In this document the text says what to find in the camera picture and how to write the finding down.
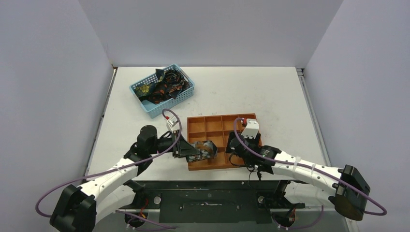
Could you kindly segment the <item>orange wooden compartment tray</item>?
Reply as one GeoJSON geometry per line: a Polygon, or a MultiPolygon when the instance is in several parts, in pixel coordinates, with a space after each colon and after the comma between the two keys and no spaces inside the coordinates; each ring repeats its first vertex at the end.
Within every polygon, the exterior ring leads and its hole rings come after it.
{"type": "Polygon", "coordinates": [[[189,171],[239,168],[245,166],[242,158],[226,152],[229,135],[234,129],[234,120],[237,117],[246,119],[257,118],[254,113],[187,118],[187,140],[189,143],[210,140],[217,147],[217,154],[214,158],[188,163],[189,171]]]}

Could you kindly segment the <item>orange floral necktie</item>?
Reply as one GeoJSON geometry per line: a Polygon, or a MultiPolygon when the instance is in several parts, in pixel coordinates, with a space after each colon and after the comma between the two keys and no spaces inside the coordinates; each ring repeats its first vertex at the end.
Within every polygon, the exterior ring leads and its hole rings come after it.
{"type": "Polygon", "coordinates": [[[186,156],[188,163],[212,159],[218,153],[218,148],[211,140],[196,141],[190,143],[190,145],[196,149],[196,152],[186,156]]]}

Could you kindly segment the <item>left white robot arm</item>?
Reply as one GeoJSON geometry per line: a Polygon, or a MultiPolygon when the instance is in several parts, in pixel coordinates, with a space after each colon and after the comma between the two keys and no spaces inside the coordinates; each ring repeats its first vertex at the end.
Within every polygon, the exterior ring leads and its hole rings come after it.
{"type": "Polygon", "coordinates": [[[91,232],[99,220],[117,209],[125,205],[140,207],[144,194],[135,189],[132,179],[148,168],[155,152],[185,158],[200,154],[178,131],[158,137],[156,127],[144,126],[136,142],[112,168],[78,187],[69,185],[63,190],[50,225],[60,232],[91,232]]]}

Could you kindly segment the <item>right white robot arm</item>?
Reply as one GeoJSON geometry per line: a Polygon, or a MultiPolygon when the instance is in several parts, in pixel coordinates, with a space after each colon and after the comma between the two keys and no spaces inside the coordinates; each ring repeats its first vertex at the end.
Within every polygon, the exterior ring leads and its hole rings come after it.
{"type": "Polygon", "coordinates": [[[244,139],[234,132],[229,133],[227,153],[243,159],[246,166],[261,173],[277,174],[293,180],[273,194],[279,207],[304,203],[333,206],[342,216],[361,221],[365,214],[370,186],[357,168],[344,168],[315,164],[272,146],[260,146],[253,139],[244,139]]]}

